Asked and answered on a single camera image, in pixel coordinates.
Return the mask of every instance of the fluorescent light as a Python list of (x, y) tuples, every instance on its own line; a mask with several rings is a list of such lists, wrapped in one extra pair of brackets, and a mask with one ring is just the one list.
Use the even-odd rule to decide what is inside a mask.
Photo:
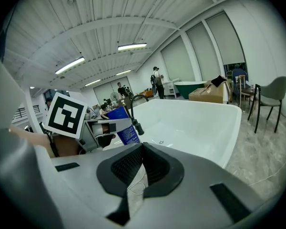
[(100, 82), (100, 81), (101, 81), (101, 80), (98, 79), (98, 80), (96, 80), (96, 81), (94, 81), (94, 82), (90, 82), (90, 83), (86, 84), (85, 86), (89, 86), (89, 85), (91, 85), (91, 84), (93, 84), (93, 83)]
[(124, 71), (124, 72), (121, 72), (121, 73), (117, 73), (116, 75), (124, 74), (124, 73), (130, 72), (130, 71), (131, 70), (127, 70), (127, 71)]
[(70, 69), (71, 67), (75, 66), (76, 64), (85, 61), (84, 57), (80, 57), (74, 61), (72, 61), (71, 63), (67, 64), (66, 66), (62, 67), (61, 69), (55, 71), (55, 74), (60, 74), (63, 73), (64, 71)]
[(124, 46), (118, 46), (118, 51), (127, 50), (127, 49), (135, 49), (135, 48), (144, 48), (146, 47), (146, 43), (139, 43), (139, 44), (130, 44)]

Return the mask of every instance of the floor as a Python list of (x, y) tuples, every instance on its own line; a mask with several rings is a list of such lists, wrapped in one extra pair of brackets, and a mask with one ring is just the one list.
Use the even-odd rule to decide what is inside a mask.
[[(144, 99), (134, 102), (134, 106), (144, 103)], [(274, 133), (278, 109), (274, 108), (268, 121), (270, 107), (261, 107), (257, 133), (254, 133), (257, 108), (248, 121), (249, 102), (242, 101), (242, 120), (237, 142), (225, 169), (249, 185), (264, 201), (281, 193), (286, 187), (286, 118), (281, 115), (277, 132)], [(148, 186), (143, 166), (132, 184), (142, 178)], [(131, 188), (134, 193), (142, 193), (143, 184)], [(128, 191), (130, 216), (143, 204), (143, 196)]]

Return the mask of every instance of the gray chair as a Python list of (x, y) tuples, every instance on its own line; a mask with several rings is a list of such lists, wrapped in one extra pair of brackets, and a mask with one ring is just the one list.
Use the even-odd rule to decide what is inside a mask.
[(250, 114), (248, 116), (248, 120), (249, 120), (252, 110), (253, 110), (255, 100), (258, 99), (258, 112), (257, 112), (257, 120), (256, 120), (254, 133), (256, 133), (257, 126), (258, 126), (261, 104), (263, 106), (271, 107), (267, 120), (269, 119), (271, 115), (273, 107), (276, 107), (276, 106), (280, 107), (278, 111), (277, 121), (276, 121), (276, 128), (275, 128), (275, 132), (276, 132), (277, 125), (278, 125), (280, 115), (281, 115), (282, 99), (285, 97), (285, 93), (286, 93), (286, 76), (280, 76), (280, 77), (275, 78), (268, 86), (260, 86), (258, 84), (255, 85), (253, 102), (252, 102)]

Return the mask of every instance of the faucet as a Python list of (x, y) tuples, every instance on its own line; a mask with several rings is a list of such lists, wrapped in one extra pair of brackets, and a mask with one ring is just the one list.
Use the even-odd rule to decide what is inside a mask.
[(138, 131), (138, 134), (139, 134), (139, 135), (143, 135), (143, 134), (144, 134), (144, 131), (143, 131), (142, 127), (141, 127), (141, 124), (138, 123), (138, 121), (137, 121), (137, 120), (134, 118), (134, 116), (133, 116), (133, 101), (134, 101), (136, 98), (138, 98), (138, 97), (143, 97), (143, 98), (145, 98), (145, 100), (148, 102), (148, 98), (147, 98), (146, 96), (142, 95), (142, 94), (138, 94), (138, 95), (134, 96), (134, 97), (132, 98), (131, 103), (130, 103), (130, 107), (131, 107), (131, 111), (132, 111), (132, 116), (131, 116), (130, 118), (131, 118), (131, 120), (132, 120), (133, 126), (134, 126), (135, 129)]

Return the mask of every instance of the freestanding bathtub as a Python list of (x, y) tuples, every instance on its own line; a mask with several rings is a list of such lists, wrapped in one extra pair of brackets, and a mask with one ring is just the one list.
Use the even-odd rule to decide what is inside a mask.
[[(242, 114), (234, 105), (160, 99), (133, 111), (144, 130), (141, 142), (201, 156), (223, 168), (234, 149)], [(117, 136), (104, 150), (122, 145)]]
[(189, 99), (189, 94), (197, 88), (204, 87), (205, 82), (175, 82), (179, 93), (184, 99)]

